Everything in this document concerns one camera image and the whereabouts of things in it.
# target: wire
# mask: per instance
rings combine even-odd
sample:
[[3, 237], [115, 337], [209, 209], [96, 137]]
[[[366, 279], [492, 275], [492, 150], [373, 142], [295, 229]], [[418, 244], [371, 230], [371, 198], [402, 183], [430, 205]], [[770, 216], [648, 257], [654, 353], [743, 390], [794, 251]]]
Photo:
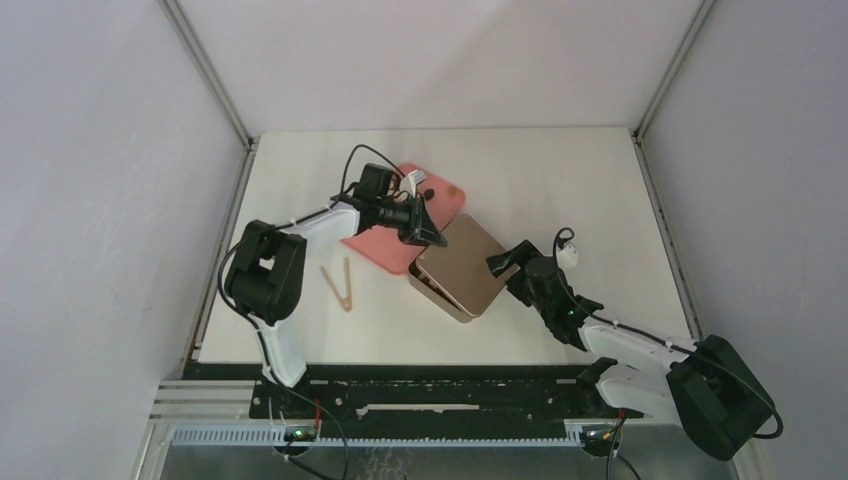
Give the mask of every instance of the wire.
[[634, 476], [634, 477], [636, 477], [636, 480], [642, 480], [642, 477], [641, 477], [641, 476], [639, 476], [639, 472], [637, 472], [637, 471], [636, 471], [636, 469], [635, 469], [635, 468], [633, 468], [633, 464], [632, 464], [632, 463], [628, 462], [628, 461], [627, 461], [627, 459], [626, 459], [626, 458], [624, 458], [624, 455], [622, 455], [622, 454], [620, 454], [620, 453], [616, 453], [616, 454], [615, 454], [615, 457], [616, 457], [617, 459], [621, 460], [621, 463], [625, 464], [625, 465], [627, 466], [627, 468], [629, 468], [629, 469], [630, 469], [630, 471], [631, 471], [631, 472], [633, 472], [633, 476]]
[[612, 442], [610, 442], [610, 453], [609, 455], [607, 455], [607, 480], [610, 479], [610, 465], [612, 463], [611, 460], [612, 457], [615, 455], [615, 441], [618, 439], [618, 434], [621, 433], [621, 427], [624, 426], [625, 420], [627, 420], [627, 418], [624, 417], [624, 411], [619, 410], [618, 423], [615, 425], [615, 428], [612, 429], [613, 433]]
[[[562, 234], [562, 232], [564, 232], [566, 230], [571, 230], [571, 229], [568, 228], [568, 227], [561, 228], [561, 229], [559, 229], [559, 231], [557, 231], [556, 236], [554, 236], [553, 246], [551, 247], [551, 256], [554, 258], [554, 261], [556, 261], [557, 240], [559, 239], [560, 234]], [[574, 303], [574, 305], [577, 306], [578, 310], [582, 311], [583, 313], [588, 315], [590, 318], [594, 318], [595, 320], [597, 320], [601, 323], [607, 324], [607, 325], [609, 325], [613, 328], [620, 328], [622, 330], [626, 330], [628, 332], [635, 333], [637, 335], [641, 335], [641, 336], [643, 336], [643, 337], [645, 337], [649, 340], [653, 340], [654, 342], [659, 343], [660, 345], [666, 345], [667, 344], [666, 339], [662, 339], [660, 337], [657, 337], [656, 335], [648, 333], [644, 330], [640, 330], [638, 328], [631, 327], [630, 325], [624, 325], [624, 324], [621, 324], [621, 323], [616, 323], [616, 322], [613, 322], [612, 320], [599, 317], [599, 316], [593, 314], [592, 312], [586, 310], [574, 298], [574, 295], [571, 293], [571, 291], [569, 291], [568, 283], [565, 280], [565, 274], [562, 272], [562, 269], [557, 268], [556, 272], [557, 272], [557, 278], [559, 278], [559, 281], [562, 284], [562, 288], [563, 288], [563, 290], [565, 290], [565, 294], [568, 295], [568, 298], [571, 300], [571, 302]], [[774, 432], [764, 433], [764, 434], [755, 433], [755, 434], [752, 435], [753, 438], [758, 438], [758, 439], [762, 439], [762, 440], [772, 440], [772, 439], [775, 439], [775, 438], [783, 435], [783, 418], [780, 416], [779, 413], [777, 413], [777, 408], [774, 406], [774, 404], [772, 402], [769, 402], [768, 400], [766, 400], [765, 397], [763, 397], [763, 395], [759, 391], [757, 391], [754, 387], [751, 386], [751, 384], [749, 384], [745, 380], [741, 379], [739, 377], [739, 375], [736, 375], [735, 373], [731, 372], [730, 370], [725, 368], [723, 365], [721, 365], [717, 362], [714, 362], [714, 361], [710, 360], [709, 358], [706, 358], [703, 355], [697, 355], [695, 351], [680, 347], [678, 345], [671, 345], [670, 348], [672, 350], [676, 351], [676, 352], [680, 352], [680, 353], [683, 353], [683, 354], [686, 354], [686, 355], [694, 356], [695, 358], [698, 359], [698, 361], [706, 363], [707, 365], [715, 368], [716, 370], [724, 372], [725, 374], [727, 374], [731, 378], [733, 378], [736, 382], [738, 382], [740, 385], [745, 387], [746, 390], [753, 393], [754, 396], [756, 396], [757, 399], [759, 399], [763, 403], [763, 405], [765, 405], [765, 407], [769, 410], [769, 413], [771, 414], [771, 416], [774, 417], [774, 421], [776, 423]]]

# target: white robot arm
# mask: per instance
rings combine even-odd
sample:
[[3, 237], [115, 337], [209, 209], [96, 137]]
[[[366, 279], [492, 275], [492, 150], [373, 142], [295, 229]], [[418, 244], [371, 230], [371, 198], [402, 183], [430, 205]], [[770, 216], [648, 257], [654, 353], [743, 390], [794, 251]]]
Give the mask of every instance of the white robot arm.
[[[416, 170], [403, 178], [394, 170], [365, 166], [350, 195], [341, 194], [324, 210], [275, 227], [250, 222], [231, 250], [232, 265], [219, 290], [225, 302], [257, 329], [265, 359], [263, 373], [273, 382], [294, 387], [306, 371], [301, 342], [292, 315], [297, 315], [303, 268], [315, 253], [375, 225], [395, 228], [410, 245], [447, 245], [433, 225], [416, 186], [426, 178]], [[401, 195], [389, 195], [394, 188]]]
[[[726, 340], [710, 335], [696, 341], [635, 327], [602, 304], [575, 295], [563, 272], [577, 264], [573, 238], [564, 228], [551, 256], [525, 240], [487, 263], [495, 276], [521, 267], [506, 282], [509, 292], [534, 307], [557, 340], [601, 357], [578, 377], [584, 409], [628, 409], [679, 425], [720, 460], [732, 458], [752, 437], [780, 435], [774, 402]], [[771, 416], [775, 432], [757, 434]]]

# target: black cable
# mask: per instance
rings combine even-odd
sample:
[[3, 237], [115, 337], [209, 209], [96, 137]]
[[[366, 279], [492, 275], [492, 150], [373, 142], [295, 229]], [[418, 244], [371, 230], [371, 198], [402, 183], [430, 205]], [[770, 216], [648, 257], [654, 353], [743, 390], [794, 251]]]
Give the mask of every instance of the black cable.
[[[561, 229], [559, 229], [559, 231], [557, 231], [557, 234], [554, 237], [553, 246], [551, 248], [551, 256], [553, 257], [555, 262], [556, 262], [557, 240], [559, 239], [559, 236], [562, 234], [562, 232], [564, 232], [566, 230], [571, 230], [571, 229], [568, 228], [568, 227], [561, 228]], [[651, 333], [648, 333], [644, 330], [640, 330], [640, 329], [635, 328], [635, 327], [631, 327], [629, 325], [623, 325], [621, 323], [616, 324], [612, 320], [608, 320], [606, 318], [601, 318], [601, 317], [593, 314], [592, 312], [586, 310], [585, 308], [583, 308], [582, 305], [580, 305], [580, 303], [577, 302], [577, 300], [574, 298], [574, 295], [572, 295], [572, 293], [568, 290], [568, 283], [565, 280], [565, 273], [563, 273], [562, 269], [557, 268], [556, 272], [557, 272], [557, 278], [559, 278], [559, 281], [562, 284], [562, 289], [565, 290], [565, 294], [568, 295], [568, 298], [571, 300], [572, 303], [574, 303], [574, 305], [577, 306], [577, 308], [580, 311], [582, 311], [583, 313], [588, 315], [590, 318], [594, 318], [595, 320], [597, 320], [601, 323], [607, 324], [607, 325], [609, 325], [613, 328], [620, 328], [622, 330], [625, 330], [625, 331], [628, 331], [628, 332], [631, 332], [631, 333], [635, 333], [637, 335], [641, 335], [641, 336], [643, 336], [643, 337], [645, 337], [649, 340], [653, 340], [654, 342], [659, 343], [660, 345], [666, 345], [666, 340], [662, 339], [660, 337], [657, 337], [656, 335], [653, 335]], [[739, 377], [739, 375], [736, 375], [735, 373], [726, 369], [724, 366], [710, 360], [709, 358], [706, 358], [703, 355], [695, 355], [695, 352], [692, 351], [692, 350], [680, 347], [678, 345], [671, 345], [671, 349], [674, 350], [674, 351], [680, 352], [680, 353], [684, 353], [686, 355], [696, 356], [696, 358], [699, 361], [706, 363], [707, 365], [710, 365], [711, 367], [724, 372], [725, 374], [729, 375], [734, 380], [739, 382], [739, 384], [742, 385], [743, 387], [745, 387], [745, 389], [747, 389], [748, 391], [753, 393], [763, 403], [763, 405], [766, 406], [766, 408], [769, 410], [769, 413], [771, 413], [771, 416], [774, 417], [774, 421], [776, 423], [774, 432], [764, 433], [764, 434], [755, 433], [754, 435], [752, 435], [753, 438], [759, 438], [759, 439], [762, 439], [762, 440], [771, 440], [771, 439], [777, 438], [777, 437], [779, 437], [783, 434], [783, 418], [780, 416], [779, 413], [777, 413], [777, 408], [774, 406], [774, 404], [772, 404], [771, 402], [766, 400], [765, 397], [763, 397], [762, 394], [760, 394], [760, 392], [758, 392], [748, 382], [746, 382], [745, 380], [742, 380]]]
[[[353, 149], [350, 151], [350, 155], [348, 155], [347, 161], [345, 162], [344, 170], [342, 172], [342, 181], [341, 181], [341, 185], [339, 186], [339, 197], [341, 195], [343, 195], [346, 191], [352, 189], [355, 186], [355, 183], [353, 183], [347, 188], [347, 190], [345, 189], [345, 183], [347, 183], [347, 171], [350, 167], [350, 162], [353, 160], [354, 155], [356, 154], [357, 150], [359, 150], [360, 148], [364, 148], [366, 150], [369, 150], [372, 153], [374, 153], [375, 155], [377, 155], [378, 157], [382, 158], [386, 163], [388, 163], [392, 168], [394, 168], [395, 171], [398, 172], [398, 174], [401, 177], [403, 176], [403, 172], [401, 172], [400, 168], [398, 168], [398, 166], [395, 165], [391, 160], [386, 158], [385, 155], [378, 152], [377, 150], [374, 150], [373, 148], [371, 148], [368, 145], [358, 144], [355, 147], [353, 147]], [[300, 219], [295, 220], [293, 223], [290, 222], [290, 223], [286, 223], [286, 224], [282, 224], [282, 225], [272, 225], [268, 228], [264, 228], [262, 230], [254, 232], [253, 235], [262, 235], [262, 234], [269, 233], [269, 232], [280, 231], [280, 230], [285, 230], [287, 228], [291, 228], [297, 223], [303, 223], [307, 220], [310, 220], [312, 218], [317, 217], [318, 215], [323, 214], [327, 210], [331, 210], [333, 207], [335, 207], [339, 203], [339, 201], [340, 201], [340, 198], [336, 198], [336, 200], [334, 200], [332, 204], [327, 206], [327, 208], [325, 210], [319, 210], [319, 211], [316, 211], [316, 212], [312, 212], [309, 215], [303, 216]], [[342, 472], [341, 480], [345, 480], [347, 478], [348, 467], [350, 465], [350, 458], [349, 458], [349, 451], [348, 451], [349, 449], [348, 449], [348, 444], [347, 444], [347, 436], [345, 436], [344, 430], [342, 430], [341, 423], [338, 421], [338, 419], [336, 419], [336, 417], [332, 413], [327, 411], [327, 409], [322, 407], [320, 404], [313, 402], [312, 400], [304, 397], [303, 395], [295, 392], [293, 389], [291, 389], [291, 388], [289, 388], [289, 387], [287, 387], [283, 384], [282, 380], [280, 380], [280, 377], [277, 375], [277, 372], [275, 372], [273, 367], [271, 366], [271, 359], [270, 359], [270, 355], [268, 354], [268, 345], [265, 343], [265, 338], [262, 336], [262, 331], [259, 329], [259, 324], [256, 322], [256, 320], [251, 318], [249, 315], [240, 312], [238, 310], [238, 308], [236, 307], [235, 303], [227, 296], [227, 294], [224, 291], [224, 269], [227, 265], [227, 262], [229, 261], [230, 257], [235, 255], [235, 253], [238, 251], [238, 249], [241, 248], [241, 246], [244, 245], [247, 242], [247, 240], [249, 238], [251, 238], [251, 237], [242, 238], [241, 240], [236, 242], [236, 244], [233, 245], [227, 251], [226, 254], [224, 254], [224, 258], [221, 259], [221, 264], [218, 266], [217, 279], [216, 279], [217, 280], [216, 287], [217, 287], [217, 290], [218, 290], [218, 295], [221, 297], [221, 301], [223, 301], [224, 304], [227, 307], [230, 308], [230, 310], [234, 311], [240, 317], [247, 320], [248, 323], [250, 323], [253, 326], [254, 330], [256, 331], [256, 335], [259, 338], [259, 346], [262, 350], [263, 361], [264, 361], [265, 365], [268, 366], [268, 370], [269, 370], [269, 373], [271, 374], [271, 377], [273, 378], [273, 381], [276, 382], [281, 388], [285, 389], [289, 394], [294, 395], [294, 396], [300, 398], [301, 400], [305, 400], [306, 402], [312, 404], [316, 408], [319, 408], [321, 411], [323, 411], [325, 414], [327, 414], [327, 416], [330, 417], [330, 419], [336, 424], [336, 426], [339, 429], [339, 435], [342, 437], [342, 444], [344, 445], [345, 460], [344, 460], [344, 471]], [[295, 459], [290, 457], [289, 461], [291, 461], [294, 465], [302, 468], [303, 470], [309, 472], [310, 474], [312, 474], [312, 475], [314, 475], [318, 478], [321, 478], [323, 480], [335, 480], [332, 477], [326, 476], [326, 475], [324, 475], [320, 472], [317, 472], [316, 470], [312, 469], [311, 467], [304, 465], [300, 461], [297, 461], [297, 460], [292, 461], [292, 460], [295, 460]]]
[[615, 441], [618, 439], [618, 434], [621, 432], [621, 427], [624, 426], [625, 417], [621, 417], [615, 428], [612, 429], [612, 443], [610, 444], [610, 453], [607, 455], [607, 480], [610, 479], [610, 464], [613, 455], [615, 455]]
[[622, 454], [616, 453], [615, 457], [618, 458], [619, 460], [621, 460], [621, 463], [627, 465], [627, 468], [629, 468], [630, 471], [633, 472], [633, 476], [636, 477], [636, 480], [642, 480], [642, 477], [639, 476], [639, 472], [637, 472], [636, 469], [633, 468], [633, 464], [628, 462], [627, 459], [624, 458], [624, 456]]

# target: metal frame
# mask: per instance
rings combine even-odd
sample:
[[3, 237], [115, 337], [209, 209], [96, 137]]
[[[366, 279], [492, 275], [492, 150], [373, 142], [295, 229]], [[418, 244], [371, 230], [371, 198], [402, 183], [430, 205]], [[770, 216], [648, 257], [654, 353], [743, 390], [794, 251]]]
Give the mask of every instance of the metal frame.
[[680, 72], [680, 68], [683, 66], [683, 63], [689, 57], [689, 53], [692, 51], [692, 46], [695, 45], [695, 40], [697, 40], [698, 36], [701, 34], [701, 30], [703, 30], [704, 25], [709, 19], [710, 14], [717, 3], [718, 0], [701, 0], [701, 5], [698, 6], [695, 16], [693, 16], [692, 21], [689, 22], [689, 26], [686, 28], [686, 33], [683, 34], [683, 39], [680, 40], [680, 44], [674, 51], [674, 55], [671, 57], [671, 61], [669, 62], [668, 67], [666, 67], [665, 72], [660, 79], [660, 83], [657, 85], [657, 89], [654, 90], [654, 94], [651, 96], [651, 100], [645, 108], [645, 113], [642, 114], [642, 118], [639, 120], [639, 125], [636, 127], [636, 130], [634, 130], [634, 137], [636, 139], [636, 143], [639, 145], [642, 144], [642, 140], [645, 138], [645, 133], [647, 133], [648, 129], [651, 127], [651, 123], [653, 123], [654, 117], [656, 117], [660, 105], [662, 105], [671, 85], [674, 83], [675, 78], [677, 78], [677, 74]]
[[[230, 123], [236, 136], [245, 147], [245, 156], [236, 177], [235, 186], [230, 198], [228, 214], [219, 233], [217, 247], [213, 255], [210, 270], [207, 275], [206, 290], [197, 312], [197, 323], [193, 335], [186, 345], [186, 355], [183, 367], [190, 363], [193, 354], [201, 346], [203, 334], [209, 318], [209, 311], [215, 297], [214, 281], [215, 267], [223, 256], [232, 239], [235, 221], [244, 198], [250, 170], [255, 159], [257, 143], [251, 138], [235, 105], [226, 91], [217, 71], [212, 65], [208, 54], [203, 48], [197, 33], [189, 21], [179, 0], [158, 0], [163, 12], [168, 17], [174, 30], [180, 37], [183, 46], [192, 62], [203, 78], [204, 84], [221, 109], [222, 114]], [[650, 162], [643, 151], [643, 141], [670, 87], [684, 64], [692, 46], [717, 0], [703, 0], [695, 13], [686, 34], [678, 45], [662, 79], [652, 95], [639, 125], [633, 131], [634, 149], [645, 180], [645, 185], [654, 209], [654, 214], [660, 229], [663, 245], [672, 268], [678, 295], [684, 308], [690, 333], [700, 338], [701, 326], [695, 313], [691, 298], [691, 289], [680, 266], [679, 255], [675, 249], [671, 228], [662, 207], [662, 199], [650, 171]], [[255, 406], [254, 389], [256, 382], [249, 381], [163, 381], [154, 401], [150, 419], [144, 433], [142, 444], [133, 468], [131, 478], [135, 480], [155, 480], [160, 478], [165, 464], [167, 452], [172, 445], [180, 444], [214, 444], [214, 445], [255, 445], [274, 443], [279, 445], [285, 428], [275, 430], [277, 424], [269, 420], [253, 420], [249, 418], [251, 406]], [[527, 441], [476, 441], [476, 442], [443, 442], [444, 445], [484, 446], [548, 446], [579, 444], [577, 435], [585, 425], [597, 425], [609, 422], [601, 419], [565, 420], [566, 436], [558, 439], [536, 439]], [[650, 420], [634, 420], [634, 423], [650, 423]], [[312, 424], [309, 419], [287, 419], [289, 427]], [[340, 444], [337, 439], [321, 440], [326, 445]], [[383, 446], [385, 442], [375, 439], [352, 439], [352, 446]], [[432, 442], [405, 442], [400, 446], [433, 446]], [[733, 460], [741, 480], [773, 478], [768, 461], [758, 441], [749, 442]]]
[[180, 371], [184, 371], [186, 366], [196, 360], [197, 352], [199, 351], [203, 336], [206, 333], [206, 326], [209, 323], [209, 314], [212, 311], [212, 304], [215, 302], [215, 283], [216, 274], [218, 271], [218, 263], [230, 247], [235, 231], [236, 219], [238, 212], [241, 209], [241, 203], [244, 201], [244, 193], [247, 190], [247, 182], [250, 179], [250, 172], [253, 168], [253, 161], [256, 159], [256, 151], [258, 143], [250, 146], [250, 149], [245, 152], [242, 158], [241, 166], [236, 175], [233, 192], [230, 195], [230, 200], [227, 203], [227, 214], [224, 216], [224, 221], [221, 224], [221, 229], [218, 232], [218, 239], [215, 243], [215, 251], [209, 261], [209, 269], [206, 272], [206, 280], [204, 282], [203, 297], [200, 299], [197, 313], [191, 334], [186, 340], [186, 346], [183, 350], [182, 360], [180, 362]]
[[232, 98], [227, 93], [227, 89], [224, 88], [221, 77], [218, 76], [218, 72], [212, 65], [212, 61], [209, 60], [206, 49], [200, 43], [197, 32], [195, 32], [194, 27], [191, 25], [185, 9], [183, 9], [179, 0], [158, 0], [158, 2], [162, 7], [162, 11], [165, 12], [165, 16], [168, 17], [168, 21], [171, 22], [171, 26], [174, 27], [174, 31], [180, 37], [180, 41], [182, 41], [183, 47], [185, 47], [186, 52], [191, 57], [192, 63], [194, 63], [198, 73], [203, 78], [203, 83], [206, 84], [206, 88], [209, 89], [209, 93], [212, 94], [215, 103], [218, 104], [224, 117], [230, 123], [233, 132], [235, 132], [245, 150], [250, 148], [250, 145], [253, 143], [250, 133], [247, 131], [247, 127], [244, 126], [244, 122], [242, 122]]

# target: pink tray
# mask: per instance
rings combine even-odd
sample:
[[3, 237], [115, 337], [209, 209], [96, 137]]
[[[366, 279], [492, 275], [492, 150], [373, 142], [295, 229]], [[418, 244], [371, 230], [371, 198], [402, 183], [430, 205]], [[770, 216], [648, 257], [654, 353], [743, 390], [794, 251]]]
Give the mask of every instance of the pink tray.
[[[403, 173], [409, 173], [420, 167], [412, 163], [404, 163], [399, 168]], [[424, 193], [427, 189], [433, 189], [435, 195], [427, 201], [427, 213], [430, 214], [436, 227], [441, 230], [459, 213], [465, 203], [465, 192], [442, 177], [433, 175], [427, 170], [424, 171], [427, 172], [427, 180], [418, 186], [418, 192]], [[424, 247], [400, 243], [397, 230], [385, 227], [374, 227], [342, 241], [393, 275], [405, 274], [409, 265], [424, 250]]]

